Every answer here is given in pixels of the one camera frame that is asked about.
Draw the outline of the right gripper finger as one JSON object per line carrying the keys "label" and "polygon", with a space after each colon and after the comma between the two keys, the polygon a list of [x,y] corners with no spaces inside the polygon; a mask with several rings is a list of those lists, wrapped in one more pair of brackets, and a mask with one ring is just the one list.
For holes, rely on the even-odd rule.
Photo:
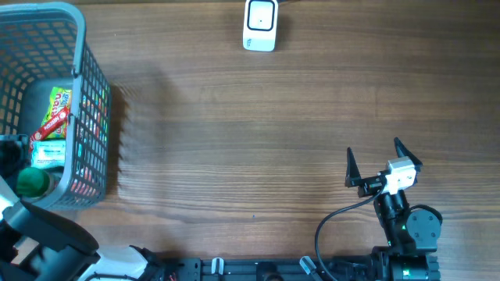
{"label": "right gripper finger", "polygon": [[355,161],[355,156],[351,148],[347,148],[347,168],[345,174],[345,186],[357,187],[360,185],[362,177]]}
{"label": "right gripper finger", "polygon": [[410,150],[406,148],[406,146],[400,141],[398,137],[394,138],[394,143],[397,156],[399,158],[408,157],[415,166],[415,170],[420,171],[423,163]]}

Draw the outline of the teal tissue wipes pack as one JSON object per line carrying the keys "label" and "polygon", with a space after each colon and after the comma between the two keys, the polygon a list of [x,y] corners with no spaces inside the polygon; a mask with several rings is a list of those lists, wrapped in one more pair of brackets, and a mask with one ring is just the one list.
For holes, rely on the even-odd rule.
{"label": "teal tissue wipes pack", "polygon": [[31,166],[37,169],[63,167],[66,160],[65,140],[43,140],[33,143]]}

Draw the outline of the green lid jar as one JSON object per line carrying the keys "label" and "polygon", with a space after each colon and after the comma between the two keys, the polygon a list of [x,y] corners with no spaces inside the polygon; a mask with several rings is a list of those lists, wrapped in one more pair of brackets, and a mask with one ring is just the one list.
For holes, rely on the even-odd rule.
{"label": "green lid jar", "polygon": [[58,173],[28,167],[20,171],[16,182],[16,193],[20,197],[39,199],[49,195],[59,184]]}

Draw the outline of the red Nescafe coffee stick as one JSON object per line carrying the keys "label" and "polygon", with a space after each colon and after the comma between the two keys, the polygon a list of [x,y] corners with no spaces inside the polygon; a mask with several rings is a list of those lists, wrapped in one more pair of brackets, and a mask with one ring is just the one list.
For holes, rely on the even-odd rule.
{"label": "red Nescafe coffee stick", "polygon": [[43,141],[48,135],[55,132],[61,127],[64,122],[67,121],[70,110],[67,107],[63,107],[59,112],[57,112],[48,122],[44,123],[38,130],[36,130],[29,140],[29,152],[34,150],[35,141]]}

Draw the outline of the green Haribo gummy bag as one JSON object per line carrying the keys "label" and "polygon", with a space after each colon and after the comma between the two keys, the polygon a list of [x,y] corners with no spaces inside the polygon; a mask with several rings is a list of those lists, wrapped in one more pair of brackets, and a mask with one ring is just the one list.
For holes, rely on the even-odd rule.
{"label": "green Haribo gummy bag", "polygon": [[[70,109],[72,101],[72,90],[63,87],[53,87],[51,94],[49,96],[48,110],[41,122],[41,125],[45,125],[56,113],[61,111],[63,108]],[[50,133],[48,139],[61,139],[66,137],[67,132],[67,121],[65,121],[60,127],[58,127],[54,132]]]}

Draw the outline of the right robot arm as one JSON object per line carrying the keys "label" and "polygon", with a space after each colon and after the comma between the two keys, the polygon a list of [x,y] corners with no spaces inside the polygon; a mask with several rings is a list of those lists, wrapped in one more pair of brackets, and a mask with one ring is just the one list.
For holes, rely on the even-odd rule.
{"label": "right robot arm", "polygon": [[438,248],[443,217],[428,205],[411,206],[405,190],[417,184],[423,163],[398,139],[397,158],[377,175],[363,178],[352,149],[347,150],[346,187],[357,187],[360,198],[370,197],[387,239],[386,247],[352,261],[357,280],[438,281]]}

